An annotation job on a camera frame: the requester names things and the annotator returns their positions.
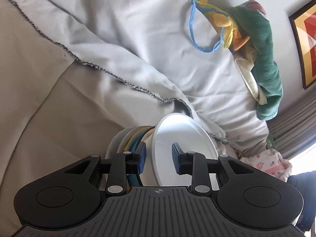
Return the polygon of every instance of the wall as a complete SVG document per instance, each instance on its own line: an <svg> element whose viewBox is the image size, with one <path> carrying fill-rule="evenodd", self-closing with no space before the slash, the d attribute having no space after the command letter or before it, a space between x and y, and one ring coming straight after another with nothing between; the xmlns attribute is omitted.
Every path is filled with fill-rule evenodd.
<svg viewBox="0 0 316 237"><path fill-rule="evenodd" d="M210 3L226 9L248 0L213 0ZM266 10L273 33L274 59L280 68L284 97L279 113L284 112L300 98L315 93L316 83L307 90L302 87L301 68L289 16L311 0L256 0Z"/></svg>

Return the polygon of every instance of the blue cord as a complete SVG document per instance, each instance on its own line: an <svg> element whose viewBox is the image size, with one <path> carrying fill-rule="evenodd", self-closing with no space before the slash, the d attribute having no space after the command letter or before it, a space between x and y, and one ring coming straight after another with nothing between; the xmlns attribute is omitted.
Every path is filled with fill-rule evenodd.
<svg viewBox="0 0 316 237"><path fill-rule="evenodd" d="M194 13L195 13L195 9L196 9L195 0L191 0L191 3L192 3L192 10L191 10L190 21L189 21L189 29L190 29L190 34L191 34L191 39L192 39L193 45L195 48L197 48L198 50L200 50L202 52L207 52L207 53L214 52L219 48L219 46L221 45L221 42L223 41L225 28L222 27L221 36L220 36L218 42L215 44L215 46L212 49L205 49L205 48L200 47L196 43L195 38L194 38L194 33L193 33L193 20L194 20ZM214 11L214 12L226 15L224 12L217 11L215 9L208 9L208 8L200 8L200 9L204 10L204 11Z"/></svg>

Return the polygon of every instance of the framed picture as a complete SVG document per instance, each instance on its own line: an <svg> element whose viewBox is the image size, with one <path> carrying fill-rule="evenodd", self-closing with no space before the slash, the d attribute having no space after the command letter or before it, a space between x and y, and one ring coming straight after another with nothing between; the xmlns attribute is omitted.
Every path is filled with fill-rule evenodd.
<svg viewBox="0 0 316 237"><path fill-rule="evenodd" d="M316 82L316 0L290 16L300 57L303 88Z"/></svg>

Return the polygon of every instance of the curtain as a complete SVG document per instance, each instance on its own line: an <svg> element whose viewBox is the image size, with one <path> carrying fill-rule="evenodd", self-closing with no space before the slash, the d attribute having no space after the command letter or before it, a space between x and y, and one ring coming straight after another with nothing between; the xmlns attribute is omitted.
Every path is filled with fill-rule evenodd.
<svg viewBox="0 0 316 237"><path fill-rule="evenodd" d="M291 159L316 143L316 93L267 122L277 151Z"/></svg>

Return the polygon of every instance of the silver screw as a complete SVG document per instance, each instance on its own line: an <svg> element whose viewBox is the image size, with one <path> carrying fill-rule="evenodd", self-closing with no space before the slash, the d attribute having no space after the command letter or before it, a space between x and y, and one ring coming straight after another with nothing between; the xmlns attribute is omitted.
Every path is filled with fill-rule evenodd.
<svg viewBox="0 0 316 237"><path fill-rule="evenodd" d="M123 188L119 185L112 185L107 190L111 193L119 193L123 190Z"/></svg>
<svg viewBox="0 0 316 237"><path fill-rule="evenodd" d="M198 185L194 189L195 191L200 192L200 193L207 193L210 191L210 188L206 185Z"/></svg>

